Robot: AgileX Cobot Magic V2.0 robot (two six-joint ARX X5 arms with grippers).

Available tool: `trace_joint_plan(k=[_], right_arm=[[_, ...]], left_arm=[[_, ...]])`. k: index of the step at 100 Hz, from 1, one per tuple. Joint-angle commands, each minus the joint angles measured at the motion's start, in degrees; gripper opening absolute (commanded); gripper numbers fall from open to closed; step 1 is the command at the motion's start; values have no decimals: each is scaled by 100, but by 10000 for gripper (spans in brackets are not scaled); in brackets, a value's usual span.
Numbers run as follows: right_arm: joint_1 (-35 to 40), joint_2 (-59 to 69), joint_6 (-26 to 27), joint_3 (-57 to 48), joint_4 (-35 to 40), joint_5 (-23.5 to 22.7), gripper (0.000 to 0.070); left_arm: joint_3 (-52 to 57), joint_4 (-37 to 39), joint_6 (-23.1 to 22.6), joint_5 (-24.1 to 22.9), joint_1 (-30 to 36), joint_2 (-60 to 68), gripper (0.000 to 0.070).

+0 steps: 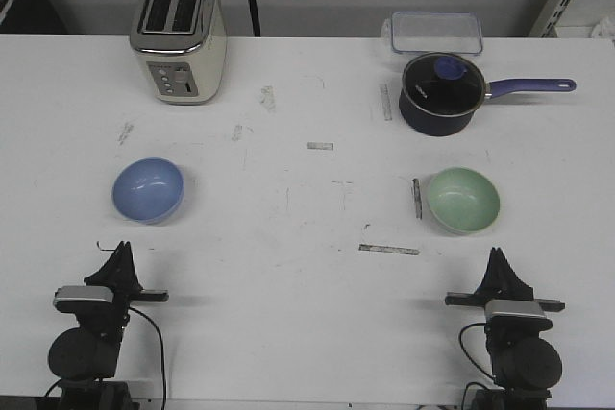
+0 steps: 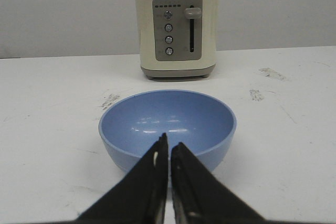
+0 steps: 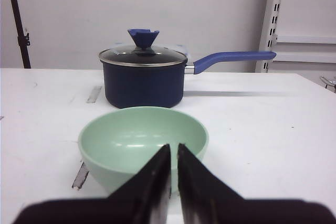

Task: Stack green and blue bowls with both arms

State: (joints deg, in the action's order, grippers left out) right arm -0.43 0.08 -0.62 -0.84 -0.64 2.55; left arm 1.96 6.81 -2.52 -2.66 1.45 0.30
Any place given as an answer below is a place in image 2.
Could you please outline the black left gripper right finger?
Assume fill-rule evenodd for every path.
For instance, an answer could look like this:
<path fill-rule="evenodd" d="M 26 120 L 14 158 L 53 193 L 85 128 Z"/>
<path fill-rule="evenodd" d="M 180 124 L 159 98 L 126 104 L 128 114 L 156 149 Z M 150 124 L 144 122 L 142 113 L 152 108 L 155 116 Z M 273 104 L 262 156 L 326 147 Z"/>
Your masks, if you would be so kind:
<path fill-rule="evenodd" d="M 171 152 L 176 222 L 265 222 L 259 213 L 220 183 L 179 143 Z"/>

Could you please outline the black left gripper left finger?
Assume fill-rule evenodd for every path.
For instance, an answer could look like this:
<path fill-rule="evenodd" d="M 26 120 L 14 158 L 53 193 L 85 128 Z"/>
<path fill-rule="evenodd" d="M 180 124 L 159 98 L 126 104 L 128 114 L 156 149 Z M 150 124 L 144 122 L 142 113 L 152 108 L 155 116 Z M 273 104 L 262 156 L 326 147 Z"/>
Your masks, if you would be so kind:
<path fill-rule="evenodd" d="M 76 222 L 163 222 L 168 182 L 168 143 L 163 133 L 123 180 Z"/>

